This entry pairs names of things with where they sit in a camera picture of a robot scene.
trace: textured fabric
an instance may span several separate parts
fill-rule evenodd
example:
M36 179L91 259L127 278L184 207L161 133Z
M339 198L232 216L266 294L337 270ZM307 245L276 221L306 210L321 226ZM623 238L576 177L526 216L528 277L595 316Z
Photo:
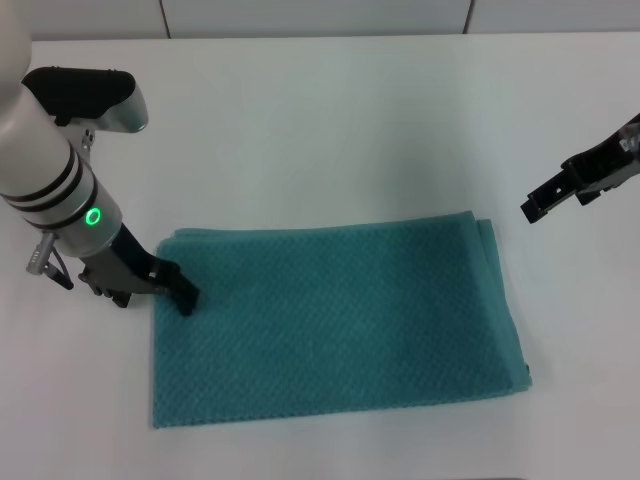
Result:
M179 230L200 289L157 297L156 427L477 400L530 383L491 223L470 212L291 231Z

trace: teal towel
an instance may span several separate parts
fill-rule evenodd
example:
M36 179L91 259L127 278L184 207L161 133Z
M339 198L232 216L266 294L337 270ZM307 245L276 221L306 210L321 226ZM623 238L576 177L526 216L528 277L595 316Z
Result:
M531 384L491 223L470 212L290 231L187 229L158 255L155 427L478 400Z

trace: towel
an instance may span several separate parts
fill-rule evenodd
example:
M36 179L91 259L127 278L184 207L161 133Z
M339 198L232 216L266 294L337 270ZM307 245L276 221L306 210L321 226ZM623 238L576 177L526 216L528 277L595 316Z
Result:
M531 385L495 236L471 212L311 230L178 230L201 289L154 304L153 425L479 400Z

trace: black stripe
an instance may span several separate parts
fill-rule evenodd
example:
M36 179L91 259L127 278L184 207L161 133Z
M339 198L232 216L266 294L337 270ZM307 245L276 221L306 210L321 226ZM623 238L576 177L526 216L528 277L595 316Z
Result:
M86 202L84 202L80 210L78 210L76 213L71 215L69 218L61 222L52 223L49 225L40 225L25 219L26 222L30 223L31 225L33 225L39 230L58 230L59 228L63 228L68 225L71 225L76 220L79 220L80 218L82 218L82 216L91 209L91 207L93 206L93 202L96 201L96 197L98 196L98 179L93 174L93 172L91 172L91 176L93 177L93 190L91 191L91 195L89 196L89 199Z
M3 195L0 193L0 196L5 200L10 202L32 202L33 200L38 200L46 195L49 195L56 188L58 188L62 183L67 179L69 174L71 173L71 169L73 168L73 163L75 160L75 152L71 144L69 144L69 161L67 162L67 166L64 167L64 170L60 174L58 178L56 178L53 182L51 182L47 187L44 187L42 190L38 190L35 193L30 193L29 195Z
M58 195L53 197L51 200L47 200L44 203L39 203L38 205L29 205L28 207L20 207L18 205L14 205L13 203L9 203L9 205L11 205L16 210L20 210L21 212L42 212L43 210L48 210L52 207L55 207L60 202L62 202L65 198L71 195L71 192L73 192L78 186L78 184L80 183L80 180L82 179L83 163L84 162L82 160L78 159L78 170L76 170L76 175L73 177L73 180L69 185L67 185L67 188L65 188L62 192L60 192Z

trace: cable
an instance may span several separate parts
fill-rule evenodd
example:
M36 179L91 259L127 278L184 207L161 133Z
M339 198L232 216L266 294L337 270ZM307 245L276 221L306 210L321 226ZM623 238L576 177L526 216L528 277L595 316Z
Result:
M62 268L62 273L64 273L64 276L67 277L67 280L71 281L71 277L69 276L69 272L67 271L67 266L62 261L62 257L56 250L56 247L53 247L51 251L53 252L53 255L56 257L56 260L58 260L58 263L60 264L60 268Z

